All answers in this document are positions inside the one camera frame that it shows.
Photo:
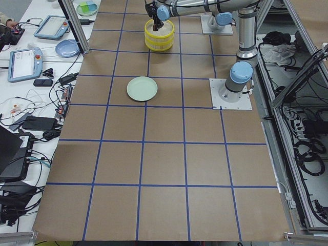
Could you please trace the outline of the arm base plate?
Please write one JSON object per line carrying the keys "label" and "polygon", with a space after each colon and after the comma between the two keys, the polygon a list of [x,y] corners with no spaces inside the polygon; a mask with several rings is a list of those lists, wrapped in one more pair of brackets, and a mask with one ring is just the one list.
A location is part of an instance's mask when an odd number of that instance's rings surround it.
{"label": "arm base plate", "polygon": [[216,19],[213,15],[202,14],[200,18],[202,33],[204,35],[233,35],[231,24],[220,26],[219,24],[217,24]]}
{"label": "arm base plate", "polygon": [[241,92],[236,93],[226,88],[226,79],[210,78],[209,83],[214,110],[252,110],[246,85]]}

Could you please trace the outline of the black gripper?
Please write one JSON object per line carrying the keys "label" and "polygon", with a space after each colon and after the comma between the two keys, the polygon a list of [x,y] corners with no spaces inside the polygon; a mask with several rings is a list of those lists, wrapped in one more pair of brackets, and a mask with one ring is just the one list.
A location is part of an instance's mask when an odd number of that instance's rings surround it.
{"label": "black gripper", "polygon": [[145,10],[150,18],[153,19],[154,25],[153,25],[153,31],[157,32],[159,30],[158,26],[161,26],[161,20],[157,16],[157,6],[156,1],[147,2],[145,1]]}

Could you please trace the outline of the person hand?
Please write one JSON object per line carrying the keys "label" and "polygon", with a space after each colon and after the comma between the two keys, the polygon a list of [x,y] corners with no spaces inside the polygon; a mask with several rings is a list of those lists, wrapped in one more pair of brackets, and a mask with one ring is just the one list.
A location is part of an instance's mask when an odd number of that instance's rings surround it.
{"label": "person hand", "polygon": [[13,21],[12,19],[6,20],[6,26],[10,29],[13,29],[17,26],[18,22]]}

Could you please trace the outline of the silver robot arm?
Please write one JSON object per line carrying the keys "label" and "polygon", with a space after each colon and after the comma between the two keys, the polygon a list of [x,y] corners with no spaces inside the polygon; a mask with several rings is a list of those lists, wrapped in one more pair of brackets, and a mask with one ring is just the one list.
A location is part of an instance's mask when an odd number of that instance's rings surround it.
{"label": "silver robot arm", "polygon": [[231,12],[212,12],[208,20],[208,26],[212,29],[218,29],[233,23]]}
{"label": "silver robot arm", "polygon": [[239,47],[237,62],[231,67],[225,88],[239,93],[252,78],[258,63],[256,48],[257,5],[259,1],[145,1],[145,9],[157,31],[171,17],[198,13],[238,12]]}

